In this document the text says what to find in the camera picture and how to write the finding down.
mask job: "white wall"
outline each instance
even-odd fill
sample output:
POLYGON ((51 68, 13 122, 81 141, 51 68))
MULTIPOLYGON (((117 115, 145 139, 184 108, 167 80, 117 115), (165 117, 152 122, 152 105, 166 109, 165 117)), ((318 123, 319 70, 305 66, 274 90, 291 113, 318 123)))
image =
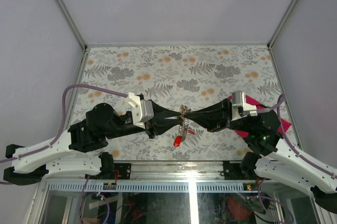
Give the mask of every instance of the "white wall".
POLYGON ((87 44, 267 43, 291 0, 64 0, 87 44))
MULTIPOLYGON (((81 49, 54 0, 0 0, 0 159, 56 134, 81 49)), ((23 223, 36 186, 0 185, 1 223, 23 223)))
POLYGON ((273 51, 305 150, 337 167, 337 0, 300 0, 273 51))

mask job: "gray flower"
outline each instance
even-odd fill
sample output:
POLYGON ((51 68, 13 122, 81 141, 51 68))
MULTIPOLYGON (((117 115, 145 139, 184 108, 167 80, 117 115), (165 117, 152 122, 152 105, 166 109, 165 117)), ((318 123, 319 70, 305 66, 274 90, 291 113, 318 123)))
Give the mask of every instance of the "gray flower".
POLYGON ((133 76, 133 70, 129 69, 121 69, 120 67, 113 67, 110 70, 111 75, 107 76, 107 79, 109 81, 118 81, 118 80, 123 80, 126 77, 131 77, 133 76))
POLYGON ((171 53, 169 54, 169 57, 172 57, 174 59, 176 59, 177 61, 181 60, 183 58, 183 56, 181 54, 177 54, 177 53, 171 53))
POLYGON ((215 76, 219 79, 233 77, 234 75, 239 75, 241 70, 239 67, 234 66, 225 66, 223 64, 219 64, 216 66, 218 72, 215 72, 215 76))
POLYGON ((190 159, 191 156, 187 152, 183 154, 181 151, 177 151, 172 154, 172 157, 179 161, 187 161, 190 159))
POLYGON ((187 80, 181 80, 177 82, 177 86, 179 88, 183 88, 186 91, 192 91, 192 92, 198 92, 200 90, 200 87, 197 86, 198 81, 196 79, 191 79, 189 81, 187 80))

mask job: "floral tablecloth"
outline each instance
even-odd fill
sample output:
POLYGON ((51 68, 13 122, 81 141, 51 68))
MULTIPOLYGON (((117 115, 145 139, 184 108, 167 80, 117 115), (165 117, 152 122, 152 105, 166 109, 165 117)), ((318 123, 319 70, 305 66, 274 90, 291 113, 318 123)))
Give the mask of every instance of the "floral tablecloth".
MULTIPOLYGON (((235 90, 271 106, 280 94, 279 84, 266 46, 149 46, 92 47, 82 83, 122 93, 143 93, 146 99, 179 110, 181 104, 192 111, 215 104, 235 90)), ((80 89, 72 121, 85 118, 96 104, 111 104, 119 114, 130 107, 124 98, 88 89, 80 89)), ((289 120, 285 106, 282 116, 289 120)), ((109 140, 104 151, 116 160, 241 160, 249 148, 233 131, 208 133, 194 122, 178 147, 173 141, 174 127, 149 139, 145 133, 109 140)), ((295 142, 292 127, 288 130, 295 142)))

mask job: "pink cloth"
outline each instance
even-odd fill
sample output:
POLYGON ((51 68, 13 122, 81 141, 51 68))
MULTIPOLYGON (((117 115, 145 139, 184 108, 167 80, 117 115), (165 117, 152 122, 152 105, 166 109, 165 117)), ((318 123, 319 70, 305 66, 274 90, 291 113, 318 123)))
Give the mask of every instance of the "pink cloth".
MULTIPOLYGON (((247 96, 246 95, 246 102, 248 104, 251 104, 251 105, 259 105, 261 104, 260 102, 258 102, 257 100, 251 98, 250 96, 247 96)), ((283 127, 284 127, 284 131, 286 132, 289 127, 291 126, 291 123, 289 123, 288 121, 285 121, 284 119, 282 119, 282 124, 283 124, 283 127)), ((240 135, 242 138, 245 138, 248 136, 248 133, 247 132, 242 132, 242 131, 239 131, 239 130, 234 130, 238 135, 240 135)), ((282 133, 282 130, 281 130, 281 127, 278 129, 278 132, 280 134, 283 135, 282 133)))

